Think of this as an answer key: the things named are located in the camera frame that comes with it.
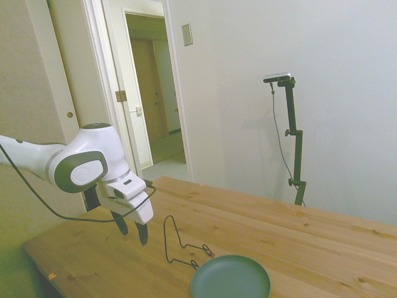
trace tiled floor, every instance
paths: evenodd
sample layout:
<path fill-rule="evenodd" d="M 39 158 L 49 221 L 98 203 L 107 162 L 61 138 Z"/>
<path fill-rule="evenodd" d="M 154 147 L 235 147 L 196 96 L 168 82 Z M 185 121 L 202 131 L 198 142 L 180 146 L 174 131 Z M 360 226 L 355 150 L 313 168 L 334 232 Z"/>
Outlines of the tiled floor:
<path fill-rule="evenodd" d="M 150 181 L 156 180 L 161 176 L 190 181 L 184 153 L 156 163 L 153 166 L 143 169 L 142 172 L 143 177 Z"/>

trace plate rim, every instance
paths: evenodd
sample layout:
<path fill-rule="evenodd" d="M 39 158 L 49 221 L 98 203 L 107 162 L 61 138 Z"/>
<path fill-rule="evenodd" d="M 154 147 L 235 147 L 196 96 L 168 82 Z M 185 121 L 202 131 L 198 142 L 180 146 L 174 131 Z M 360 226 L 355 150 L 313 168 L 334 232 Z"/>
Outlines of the plate rim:
<path fill-rule="evenodd" d="M 198 268 L 198 270 L 196 270 L 196 272 L 194 273 L 194 276 L 193 276 L 193 278 L 192 278 L 192 282 L 190 283 L 190 290 L 191 290 L 191 292 L 192 292 L 193 297 L 194 297 L 193 285 L 194 285 L 194 281 L 195 281 L 196 276 L 198 276 L 197 273 L 200 271 L 201 268 L 205 268 L 205 265 L 206 265 L 206 264 L 210 263 L 210 262 L 213 261 L 213 260 L 220 259 L 220 258 L 246 259 L 246 260 L 252 261 L 253 263 L 259 265 L 260 268 L 262 268 L 263 272 L 265 273 L 265 275 L 266 275 L 266 277 L 267 277 L 267 280 L 269 281 L 269 293 L 268 293 L 267 296 L 264 296 L 263 298 L 269 298 L 269 297 L 270 297 L 270 293 L 271 293 L 271 290 L 272 290 L 272 281 L 270 280 L 270 276 L 269 276 L 268 272 L 266 271 L 266 269 L 265 269 L 259 262 L 257 262 L 256 260 L 254 260 L 254 259 L 252 259 L 252 258 L 250 258 L 250 257 L 248 257 L 248 256 L 243 256 L 243 255 L 222 255 L 222 256 L 216 256 L 216 257 L 214 257 L 213 259 L 210 259 L 210 260 L 208 260 L 207 262 L 205 262 L 203 265 L 201 265 L 201 266 Z"/>

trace door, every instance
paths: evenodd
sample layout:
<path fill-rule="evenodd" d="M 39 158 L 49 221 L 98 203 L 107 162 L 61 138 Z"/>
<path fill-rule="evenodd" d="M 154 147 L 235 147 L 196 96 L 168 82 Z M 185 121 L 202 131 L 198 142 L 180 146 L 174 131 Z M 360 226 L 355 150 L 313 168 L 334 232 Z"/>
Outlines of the door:
<path fill-rule="evenodd" d="M 102 0 L 110 45 L 114 56 L 118 86 L 125 91 L 125 118 L 135 136 L 140 165 L 153 164 L 145 115 L 137 113 L 142 107 L 132 47 L 128 36 L 126 14 L 163 17 L 163 5 L 151 0 Z"/>
<path fill-rule="evenodd" d="M 132 40 L 132 53 L 149 141 L 168 135 L 164 101 L 151 40 Z"/>

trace wooden door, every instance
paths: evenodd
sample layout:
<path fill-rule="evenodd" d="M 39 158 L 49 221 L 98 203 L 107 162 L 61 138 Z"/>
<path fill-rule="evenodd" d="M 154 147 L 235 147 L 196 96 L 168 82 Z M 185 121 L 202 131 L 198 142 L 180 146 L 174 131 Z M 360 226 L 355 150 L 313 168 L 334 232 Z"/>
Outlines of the wooden door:
<path fill-rule="evenodd" d="M 131 45 L 149 140 L 165 137 L 168 129 L 153 43 L 151 40 L 132 40 Z"/>

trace doorway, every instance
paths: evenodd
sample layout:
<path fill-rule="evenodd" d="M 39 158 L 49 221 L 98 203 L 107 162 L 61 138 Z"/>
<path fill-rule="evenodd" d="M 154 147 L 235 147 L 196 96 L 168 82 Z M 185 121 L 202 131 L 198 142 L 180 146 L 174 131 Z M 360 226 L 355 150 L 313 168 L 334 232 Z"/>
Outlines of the doorway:
<path fill-rule="evenodd" d="M 189 180 L 165 20 L 136 14 L 126 20 L 142 103 L 130 110 L 145 120 L 153 161 L 141 164 L 143 176 Z"/>

